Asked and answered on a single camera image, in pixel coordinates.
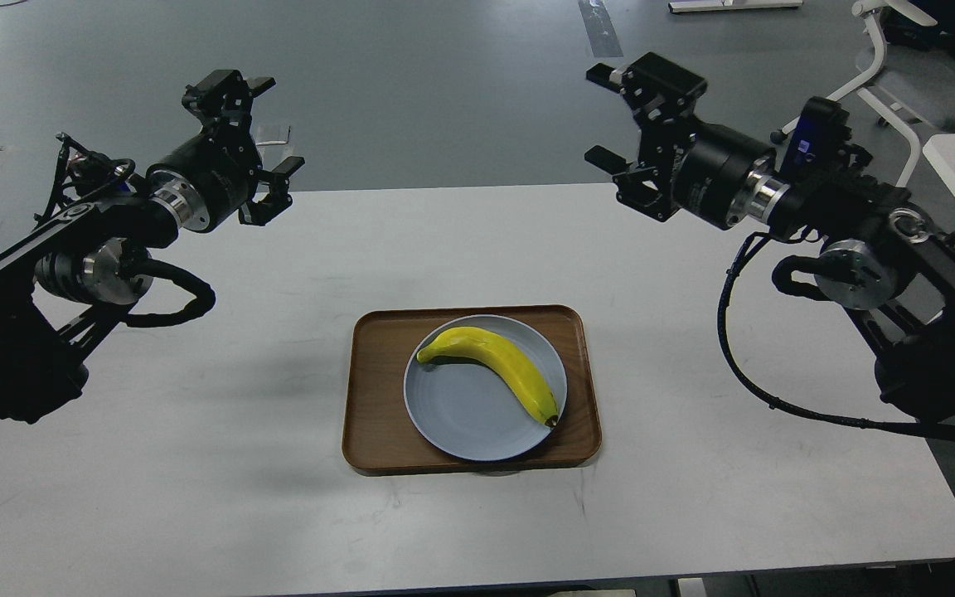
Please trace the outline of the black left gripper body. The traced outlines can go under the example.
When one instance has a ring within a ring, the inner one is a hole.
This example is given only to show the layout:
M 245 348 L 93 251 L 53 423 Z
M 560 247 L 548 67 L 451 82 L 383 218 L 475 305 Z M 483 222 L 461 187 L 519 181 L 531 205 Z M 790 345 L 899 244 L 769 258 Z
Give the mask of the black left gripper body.
M 250 133 L 200 133 L 147 169 L 155 187 L 186 186 L 190 218 L 182 226 L 210 233 L 253 199 L 262 160 Z

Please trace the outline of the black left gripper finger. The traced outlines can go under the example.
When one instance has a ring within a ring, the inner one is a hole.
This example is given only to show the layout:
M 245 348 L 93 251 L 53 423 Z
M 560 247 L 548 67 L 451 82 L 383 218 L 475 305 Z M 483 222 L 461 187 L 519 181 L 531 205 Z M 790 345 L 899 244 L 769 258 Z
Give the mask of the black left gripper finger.
M 182 107 L 200 122 L 205 143 L 237 158 L 255 151 L 250 126 L 255 98 L 272 90 L 272 76 L 244 78 L 238 70 L 215 70 L 195 85 L 187 85 Z
M 289 179 L 305 163 L 306 159 L 302 156 L 288 156 L 270 171 L 260 169 L 255 174 L 255 181 L 265 186 L 266 193 L 260 200 L 251 197 L 243 201 L 238 210 L 239 223 L 243 226 L 266 226 L 287 211 L 293 205 Z

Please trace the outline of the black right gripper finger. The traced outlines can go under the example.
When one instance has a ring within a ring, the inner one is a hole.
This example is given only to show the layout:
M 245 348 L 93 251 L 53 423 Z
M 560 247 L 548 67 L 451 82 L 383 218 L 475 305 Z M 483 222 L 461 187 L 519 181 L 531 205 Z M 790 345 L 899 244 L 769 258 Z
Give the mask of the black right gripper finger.
M 660 174 L 656 167 L 634 165 L 603 146 L 588 148 L 584 160 L 610 175 L 617 188 L 618 203 L 660 222 L 679 211 L 679 205 L 666 189 L 667 175 Z
M 625 101 L 639 129 L 642 163 L 667 158 L 691 141 L 698 129 L 695 106 L 708 90 L 708 80 L 653 52 L 617 68 L 595 64 L 586 80 Z

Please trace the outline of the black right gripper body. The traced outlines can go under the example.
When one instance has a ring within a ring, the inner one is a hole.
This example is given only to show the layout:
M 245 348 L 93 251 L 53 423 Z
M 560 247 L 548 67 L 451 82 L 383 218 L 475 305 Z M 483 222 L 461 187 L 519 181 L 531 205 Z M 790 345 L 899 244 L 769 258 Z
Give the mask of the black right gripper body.
M 695 120 L 674 165 L 671 199 L 721 230 L 746 215 L 749 175 L 774 164 L 773 146 L 721 124 Z

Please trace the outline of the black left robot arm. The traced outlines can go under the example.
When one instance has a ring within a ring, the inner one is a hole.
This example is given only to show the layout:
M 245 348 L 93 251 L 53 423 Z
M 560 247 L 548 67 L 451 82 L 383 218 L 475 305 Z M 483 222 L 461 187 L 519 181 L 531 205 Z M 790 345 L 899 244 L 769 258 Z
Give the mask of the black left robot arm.
M 145 173 L 58 135 L 46 207 L 0 253 L 0 420 L 33 424 L 82 396 L 87 358 L 118 326 L 174 328 L 215 306 L 205 280 L 153 250 L 231 216 L 265 226 L 292 205 L 303 159 L 266 167 L 250 131 L 255 99 L 274 85 L 215 70 L 186 87 L 197 136 Z

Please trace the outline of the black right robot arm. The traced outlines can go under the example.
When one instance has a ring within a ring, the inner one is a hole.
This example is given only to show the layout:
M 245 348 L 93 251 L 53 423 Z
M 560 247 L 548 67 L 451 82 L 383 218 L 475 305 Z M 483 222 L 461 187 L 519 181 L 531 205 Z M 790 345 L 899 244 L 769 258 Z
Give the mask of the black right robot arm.
M 912 201 L 909 189 L 864 174 L 871 155 L 851 141 L 849 114 L 814 97 L 784 159 L 762 141 L 695 114 L 706 80 L 647 53 L 619 68 L 598 63 L 586 79 L 621 95 L 640 132 L 632 162 L 604 147 L 588 163 L 610 175 L 620 203 L 657 221 L 689 211 L 721 230 L 753 218 L 764 230 L 740 246 L 717 310 L 721 352 L 769 408 L 857 430 L 955 442 L 955 231 Z M 788 403 L 740 370 L 727 336 L 736 280 L 769 242 L 822 241 L 815 257 L 776 264 L 781 294 L 837 303 L 875 355 L 880 399 L 909 423 L 820 413 Z

